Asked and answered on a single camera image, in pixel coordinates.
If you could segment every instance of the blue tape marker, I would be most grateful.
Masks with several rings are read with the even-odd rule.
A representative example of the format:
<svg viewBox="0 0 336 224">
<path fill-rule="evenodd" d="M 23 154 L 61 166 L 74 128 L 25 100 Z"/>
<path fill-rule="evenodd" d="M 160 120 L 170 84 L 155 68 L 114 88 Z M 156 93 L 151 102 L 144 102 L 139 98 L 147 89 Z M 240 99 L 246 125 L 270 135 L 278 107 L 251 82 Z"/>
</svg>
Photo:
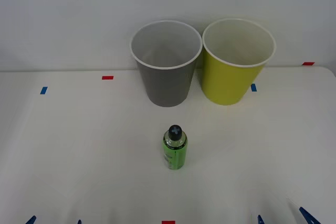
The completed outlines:
<svg viewBox="0 0 336 224">
<path fill-rule="evenodd" d="M 258 215 L 258 223 L 259 224 L 265 224 L 260 215 Z"/>
<path fill-rule="evenodd" d="M 46 94 L 48 87 L 43 87 L 40 94 Z"/>
<path fill-rule="evenodd" d="M 309 224 L 321 224 L 317 219 L 315 219 L 310 213 L 308 213 L 303 207 L 299 208 L 300 212 Z"/>
<path fill-rule="evenodd" d="M 36 216 L 34 215 L 33 217 L 31 217 L 31 219 L 26 224 L 33 224 L 35 220 L 36 220 Z"/>
<path fill-rule="evenodd" d="M 257 92 L 257 87 L 254 83 L 251 84 L 251 90 L 252 92 Z"/>
</svg>

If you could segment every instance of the red tape marker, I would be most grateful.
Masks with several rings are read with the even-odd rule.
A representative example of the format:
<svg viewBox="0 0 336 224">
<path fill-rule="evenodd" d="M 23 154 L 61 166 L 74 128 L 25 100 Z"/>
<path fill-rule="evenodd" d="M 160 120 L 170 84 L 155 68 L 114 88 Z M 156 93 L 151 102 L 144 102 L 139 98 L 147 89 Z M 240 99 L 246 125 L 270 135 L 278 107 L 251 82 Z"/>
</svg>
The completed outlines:
<svg viewBox="0 0 336 224">
<path fill-rule="evenodd" d="M 103 76 L 101 79 L 102 80 L 113 80 L 114 76 Z"/>
<path fill-rule="evenodd" d="M 303 66 L 313 66 L 315 62 L 304 62 Z"/>
</svg>

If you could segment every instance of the tape marker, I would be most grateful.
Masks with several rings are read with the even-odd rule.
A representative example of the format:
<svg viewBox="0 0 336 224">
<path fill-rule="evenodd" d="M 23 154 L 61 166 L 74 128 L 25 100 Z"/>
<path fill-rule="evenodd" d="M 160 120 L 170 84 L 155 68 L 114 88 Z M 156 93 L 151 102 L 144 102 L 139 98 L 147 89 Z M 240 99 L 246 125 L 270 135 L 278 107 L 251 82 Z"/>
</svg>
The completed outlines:
<svg viewBox="0 0 336 224">
<path fill-rule="evenodd" d="M 43 87 L 40 94 L 46 94 L 48 87 Z"/>
<path fill-rule="evenodd" d="M 102 80 L 113 80 L 114 76 L 103 76 L 101 79 Z"/>
<path fill-rule="evenodd" d="M 251 84 L 251 90 L 252 92 L 257 92 L 257 87 L 254 83 Z"/>
<path fill-rule="evenodd" d="M 313 66 L 315 62 L 304 62 L 302 65 L 303 66 Z"/>
</svg>

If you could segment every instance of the tabletop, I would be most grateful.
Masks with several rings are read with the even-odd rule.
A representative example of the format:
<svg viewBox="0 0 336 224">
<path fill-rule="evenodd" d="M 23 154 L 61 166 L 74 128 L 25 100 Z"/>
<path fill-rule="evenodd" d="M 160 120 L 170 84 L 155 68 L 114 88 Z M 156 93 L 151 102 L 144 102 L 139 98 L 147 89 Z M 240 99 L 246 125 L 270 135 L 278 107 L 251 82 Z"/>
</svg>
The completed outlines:
<svg viewBox="0 0 336 224">
<path fill-rule="evenodd" d="M 291 202 L 331 223 L 332 72 L 265 68 L 231 106 L 206 99 L 200 74 L 182 104 L 162 108 L 137 70 L 1 72 L 1 223 L 289 224 Z M 179 170 L 162 154 L 173 124 L 189 141 Z"/>
</svg>

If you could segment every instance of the green spray can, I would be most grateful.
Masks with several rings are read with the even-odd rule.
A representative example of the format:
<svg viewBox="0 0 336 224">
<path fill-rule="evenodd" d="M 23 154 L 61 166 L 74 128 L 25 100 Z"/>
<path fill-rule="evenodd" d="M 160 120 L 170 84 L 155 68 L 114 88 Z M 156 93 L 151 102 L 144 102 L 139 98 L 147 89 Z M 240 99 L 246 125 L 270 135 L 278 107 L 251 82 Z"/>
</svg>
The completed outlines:
<svg viewBox="0 0 336 224">
<path fill-rule="evenodd" d="M 188 139 L 178 125 L 172 125 L 163 135 L 163 153 L 169 169 L 177 170 L 184 165 Z"/>
</svg>

